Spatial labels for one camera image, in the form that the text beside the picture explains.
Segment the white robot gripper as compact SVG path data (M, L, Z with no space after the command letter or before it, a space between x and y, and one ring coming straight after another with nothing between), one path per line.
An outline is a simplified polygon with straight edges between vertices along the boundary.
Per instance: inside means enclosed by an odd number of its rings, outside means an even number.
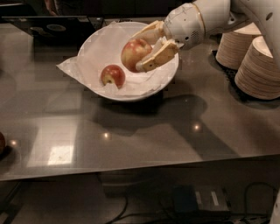
M132 39L143 39L154 45L152 51L136 63L138 72L161 67L178 53L179 48L191 49L205 36L205 26L198 7L184 3L172 10L163 21L154 21L135 33Z

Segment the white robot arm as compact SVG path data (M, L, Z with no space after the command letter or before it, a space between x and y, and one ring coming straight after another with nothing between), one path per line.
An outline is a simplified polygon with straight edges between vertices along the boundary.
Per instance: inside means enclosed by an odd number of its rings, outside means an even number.
M134 35L153 46L151 53L136 63L136 70L154 70L172 60L181 48L190 49L208 36L250 23L257 26L280 66L280 0L194 0Z

